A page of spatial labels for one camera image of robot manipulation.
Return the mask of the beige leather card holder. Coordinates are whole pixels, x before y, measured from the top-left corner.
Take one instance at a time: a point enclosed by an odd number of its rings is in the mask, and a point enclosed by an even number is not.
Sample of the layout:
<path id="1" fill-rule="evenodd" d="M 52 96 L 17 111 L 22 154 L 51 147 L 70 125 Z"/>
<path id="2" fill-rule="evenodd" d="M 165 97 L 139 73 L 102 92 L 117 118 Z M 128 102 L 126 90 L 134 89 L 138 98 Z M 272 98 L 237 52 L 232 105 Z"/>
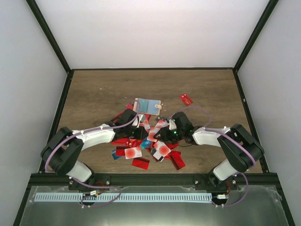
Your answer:
<path id="1" fill-rule="evenodd" d="M 133 111 L 143 114 L 159 115 L 162 109 L 160 100 L 150 100 L 136 98 L 134 101 Z"/>

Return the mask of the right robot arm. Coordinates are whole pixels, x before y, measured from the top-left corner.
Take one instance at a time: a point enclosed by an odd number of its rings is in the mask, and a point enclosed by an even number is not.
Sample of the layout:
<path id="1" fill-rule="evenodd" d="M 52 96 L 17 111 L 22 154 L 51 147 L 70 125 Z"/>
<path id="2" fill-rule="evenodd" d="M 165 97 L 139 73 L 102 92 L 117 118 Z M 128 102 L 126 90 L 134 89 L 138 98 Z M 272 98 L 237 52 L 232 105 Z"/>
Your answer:
<path id="1" fill-rule="evenodd" d="M 154 138 L 165 144 L 176 144 L 184 140 L 190 145 L 210 145 L 220 147 L 226 159 L 214 167 L 207 176 L 210 186 L 219 190 L 226 179 L 237 173 L 244 173 L 256 165 L 264 156 L 259 142 L 240 124 L 222 129 L 193 126 L 184 112 L 175 113 L 164 120 L 167 125 L 154 132 Z"/>

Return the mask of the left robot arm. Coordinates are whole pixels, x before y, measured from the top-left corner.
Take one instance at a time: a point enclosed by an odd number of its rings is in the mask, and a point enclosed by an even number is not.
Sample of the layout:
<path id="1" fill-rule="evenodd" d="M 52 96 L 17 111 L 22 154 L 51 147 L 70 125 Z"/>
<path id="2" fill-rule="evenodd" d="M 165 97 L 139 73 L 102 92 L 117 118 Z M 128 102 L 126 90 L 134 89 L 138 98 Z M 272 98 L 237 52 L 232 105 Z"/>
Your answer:
<path id="1" fill-rule="evenodd" d="M 91 168 L 78 161 L 80 153 L 95 145 L 111 143 L 122 138 L 146 138 L 148 133 L 144 126 L 140 125 L 145 118 L 142 113 L 126 109 L 117 117 L 94 128 L 60 128 L 40 154 L 45 162 L 45 172 L 69 176 L 85 190 L 97 189 L 96 178 Z"/>

